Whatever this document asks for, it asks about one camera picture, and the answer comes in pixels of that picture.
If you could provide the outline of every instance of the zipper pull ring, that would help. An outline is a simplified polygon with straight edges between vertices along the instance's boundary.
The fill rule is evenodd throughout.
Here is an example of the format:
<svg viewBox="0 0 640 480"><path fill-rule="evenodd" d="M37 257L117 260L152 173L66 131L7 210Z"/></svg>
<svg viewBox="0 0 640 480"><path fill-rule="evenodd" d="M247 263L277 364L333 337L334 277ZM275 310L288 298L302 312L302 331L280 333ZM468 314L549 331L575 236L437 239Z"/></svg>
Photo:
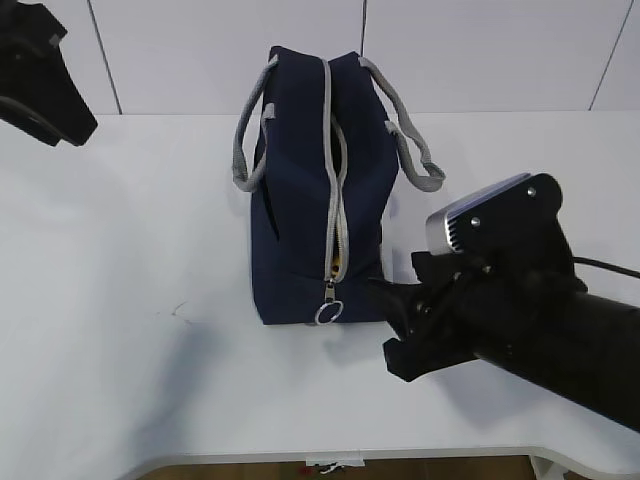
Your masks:
<svg viewBox="0 0 640 480"><path fill-rule="evenodd" d="M322 312L333 305L338 307L338 311L332 315L329 321L321 322L320 315L322 315ZM324 303L320 305L320 308L318 308L314 317L316 325L329 325L330 323L335 322L342 314L342 310L344 310L344 303L342 303L341 300L336 300L336 282L331 278L325 282Z"/></svg>

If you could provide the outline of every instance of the lunch bag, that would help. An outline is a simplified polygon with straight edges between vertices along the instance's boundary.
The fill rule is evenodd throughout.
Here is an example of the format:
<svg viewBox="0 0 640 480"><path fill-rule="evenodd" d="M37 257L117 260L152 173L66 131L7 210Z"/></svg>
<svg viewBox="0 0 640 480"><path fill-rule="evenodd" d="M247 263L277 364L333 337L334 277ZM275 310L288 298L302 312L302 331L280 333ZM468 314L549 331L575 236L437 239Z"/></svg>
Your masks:
<svg viewBox="0 0 640 480"><path fill-rule="evenodd" d="M267 325L383 320L368 278L383 278L381 217L398 158L426 192L445 178L377 67L357 53L331 61L273 47L241 114L233 179L251 192L253 298ZM371 79L391 99L389 120ZM260 136L249 174L242 149L263 97ZM428 175L416 172L405 135Z"/></svg>

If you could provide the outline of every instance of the white wall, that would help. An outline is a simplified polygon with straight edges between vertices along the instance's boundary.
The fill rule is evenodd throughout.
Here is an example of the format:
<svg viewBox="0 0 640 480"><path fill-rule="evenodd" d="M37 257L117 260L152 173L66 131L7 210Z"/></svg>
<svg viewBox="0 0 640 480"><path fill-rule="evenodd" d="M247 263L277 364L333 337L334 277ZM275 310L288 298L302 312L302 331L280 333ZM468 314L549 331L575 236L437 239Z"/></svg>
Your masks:
<svg viewBox="0 0 640 480"><path fill-rule="evenodd" d="M360 47L363 0L90 1L124 113L237 114L270 46ZM117 113L87 0L44 2L88 104ZM640 109L640 5L603 78L631 2L369 0L365 55L413 112Z"/></svg>
<svg viewBox="0 0 640 480"><path fill-rule="evenodd" d="M94 114L118 113L87 1L44 0L43 3L69 31L60 49L69 73L91 111Z"/></svg>
<svg viewBox="0 0 640 480"><path fill-rule="evenodd" d="M124 113L239 113L272 45L360 45L361 0L92 3Z"/></svg>
<svg viewBox="0 0 640 480"><path fill-rule="evenodd" d="M365 55L416 112L586 110L629 0L369 0Z"/></svg>
<svg viewBox="0 0 640 480"><path fill-rule="evenodd" d="M593 106L597 110L640 109L640 2L629 12Z"/></svg>

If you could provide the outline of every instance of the bag handle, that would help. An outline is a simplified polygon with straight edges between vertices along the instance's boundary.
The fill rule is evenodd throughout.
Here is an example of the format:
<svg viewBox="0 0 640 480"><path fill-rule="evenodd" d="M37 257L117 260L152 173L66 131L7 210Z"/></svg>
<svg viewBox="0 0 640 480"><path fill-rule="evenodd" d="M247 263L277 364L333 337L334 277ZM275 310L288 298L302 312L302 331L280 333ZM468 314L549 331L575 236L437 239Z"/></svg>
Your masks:
<svg viewBox="0 0 640 480"><path fill-rule="evenodd" d="M247 169L247 159L242 149L242 142L244 141L244 134L247 131L247 125L249 124L251 114L253 113L254 108L256 108L256 104L258 103L258 100L264 92L271 71L277 64L278 55L276 54L271 57L271 60L269 60L267 66L260 73L258 81L253 87L253 90L249 95L249 99L242 109L240 119L238 120L238 126L236 127L236 133L233 137L233 164L231 166L233 171L233 183L235 183L236 186L243 192L254 192L258 187L258 183L264 176L267 157L267 120L276 117L275 105L273 103L265 105L264 111L262 112L262 116L260 118L260 127L262 128L265 146L264 152L262 153L262 156L256 164L253 172L251 172L251 175L249 175Z"/></svg>
<svg viewBox="0 0 640 480"><path fill-rule="evenodd" d="M446 175L440 167L431 161L429 146L411 121L409 112L407 112L407 108L404 106L404 103L402 103L400 95L398 95L398 92L396 92L389 81L384 77L384 75L382 75L382 72L380 72L378 67L371 60L365 57L360 57L359 60L360 65L369 70L373 80L378 84L385 95L389 97L389 100L391 100L391 103L398 114L398 123L400 124L399 129L391 121L385 122L385 126L387 127L387 131L396 137L398 157L400 158L402 171L417 189L422 190L423 192L435 192L439 190L440 187L442 187L442 182L444 182ZM413 166L411 152L409 151L409 145L407 144L405 135L413 140L413 143L418 147L418 150L420 151L420 163L428 175L418 174Z"/></svg>

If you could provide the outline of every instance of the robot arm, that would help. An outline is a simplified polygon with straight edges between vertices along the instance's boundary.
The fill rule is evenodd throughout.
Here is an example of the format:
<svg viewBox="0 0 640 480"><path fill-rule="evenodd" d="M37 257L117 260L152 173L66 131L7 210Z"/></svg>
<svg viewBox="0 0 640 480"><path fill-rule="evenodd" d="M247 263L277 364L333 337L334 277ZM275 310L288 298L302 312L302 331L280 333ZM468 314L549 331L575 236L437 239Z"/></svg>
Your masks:
<svg viewBox="0 0 640 480"><path fill-rule="evenodd" d="M640 431L640 311L587 293L561 203L552 177L525 174L430 216L422 283L372 281L399 337L388 370L412 381L483 359Z"/></svg>
<svg viewBox="0 0 640 480"><path fill-rule="evenodd" d="M60 53L66 34L44 5L0 0L0 119L52 146L98 126Z"/></svg>

